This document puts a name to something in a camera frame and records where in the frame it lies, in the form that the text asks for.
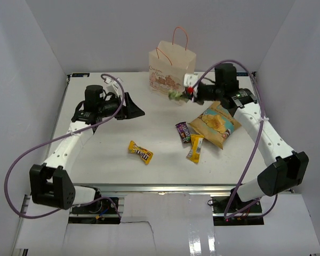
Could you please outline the green snack packet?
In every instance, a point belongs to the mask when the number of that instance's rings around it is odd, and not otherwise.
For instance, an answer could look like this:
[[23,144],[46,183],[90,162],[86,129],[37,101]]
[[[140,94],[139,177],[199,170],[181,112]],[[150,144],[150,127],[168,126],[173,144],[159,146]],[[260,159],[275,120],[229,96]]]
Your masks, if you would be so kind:
[[168,98],[169,100],[188,102],[188,98],[185,94],[176,90],[169,90]]

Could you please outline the purple candy packet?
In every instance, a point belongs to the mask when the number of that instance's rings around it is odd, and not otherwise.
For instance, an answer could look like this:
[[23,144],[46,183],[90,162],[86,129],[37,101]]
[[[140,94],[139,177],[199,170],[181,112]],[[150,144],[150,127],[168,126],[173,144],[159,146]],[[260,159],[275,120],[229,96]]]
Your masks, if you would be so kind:
[[180,135],[182,143],[191,143],[191,134],[186,122],[180,122],[175,125]]

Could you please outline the yellow chips bag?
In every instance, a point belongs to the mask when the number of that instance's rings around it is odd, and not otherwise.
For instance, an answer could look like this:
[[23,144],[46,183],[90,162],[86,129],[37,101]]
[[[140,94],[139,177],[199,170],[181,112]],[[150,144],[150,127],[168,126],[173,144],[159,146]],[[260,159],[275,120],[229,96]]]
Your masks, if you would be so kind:
[[219,101],[211,104],[189,125],[195,132],[203,135],[207,141],[220,149],[223,149],[223,144],[230,135],[241,127],[241,124],[231,116]]

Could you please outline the yellow m&m's packet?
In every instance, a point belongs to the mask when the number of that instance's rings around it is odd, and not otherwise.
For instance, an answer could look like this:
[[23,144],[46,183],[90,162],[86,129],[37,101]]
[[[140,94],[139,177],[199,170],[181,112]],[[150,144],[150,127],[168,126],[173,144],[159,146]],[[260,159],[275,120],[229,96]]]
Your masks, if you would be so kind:
[[148,165],[154,155],[153,152],[145,149],[145,148],[142,148],[140,146],[138,146],[134,141],[130,141],[130,144],[128,146],[128,151],[130,154],[136,154],[136,155],[139,155],[140,158],[142,159],[142,161]]

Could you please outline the yellow snack bar wrapper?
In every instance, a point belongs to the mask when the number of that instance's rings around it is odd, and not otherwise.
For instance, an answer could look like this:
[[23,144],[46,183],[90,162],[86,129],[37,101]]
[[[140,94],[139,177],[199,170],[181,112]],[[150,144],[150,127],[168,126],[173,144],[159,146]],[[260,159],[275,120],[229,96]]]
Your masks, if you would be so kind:
[[192,148],[189,151],[186,158],[192,161],[193,163],[197,164],[199,162],[203,140],[204,140],[203,135],[200,135],[200,134],[191,135]]

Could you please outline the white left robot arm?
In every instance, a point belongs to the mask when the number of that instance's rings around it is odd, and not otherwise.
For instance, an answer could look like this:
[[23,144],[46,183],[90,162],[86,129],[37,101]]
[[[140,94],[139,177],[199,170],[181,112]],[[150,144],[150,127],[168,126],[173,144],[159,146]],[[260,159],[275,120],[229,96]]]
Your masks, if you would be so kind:
[[145,115],[127,92],[104,95],[101,85],[89,85],[84,96],[71,119],[67,137],[61,139],[43,164],[34,164],[29,171],[31,196],[35,204],[64,210],[83,204],[89,212],[98,212],[102,199],[96,196],[97,192],[92,187],[74,186],[69,176],[72,166],[104,118],[124,120]]

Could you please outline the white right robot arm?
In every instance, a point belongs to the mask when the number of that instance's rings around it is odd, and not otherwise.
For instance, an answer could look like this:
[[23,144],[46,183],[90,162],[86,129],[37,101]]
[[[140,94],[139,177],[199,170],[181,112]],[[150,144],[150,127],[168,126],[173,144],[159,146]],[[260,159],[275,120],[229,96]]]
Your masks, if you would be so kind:
[[305,152],[296,152],[270,124],[259,97],[253,91],[242,89],[232,63],[214,67],[215,82],[206,85],[195,74],[185,74],[185,98],[202,104],[218,101],[246,130],[261,153],[266,168],[255,179],[234,188],[231,208],[244,212],[250,201],[262,196],[274,196],[302,183],[309,162]]

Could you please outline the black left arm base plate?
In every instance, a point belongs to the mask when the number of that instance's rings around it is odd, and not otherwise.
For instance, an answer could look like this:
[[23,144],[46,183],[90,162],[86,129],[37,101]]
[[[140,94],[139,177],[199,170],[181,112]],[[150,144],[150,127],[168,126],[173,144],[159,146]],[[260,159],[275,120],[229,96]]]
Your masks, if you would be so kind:
[[69,214],[70,223],[85,224],[119,224],[119,214],[123,212],[123,199],[119,197],[110,197],[110,199],[101,199],[91,205],[72,207]]

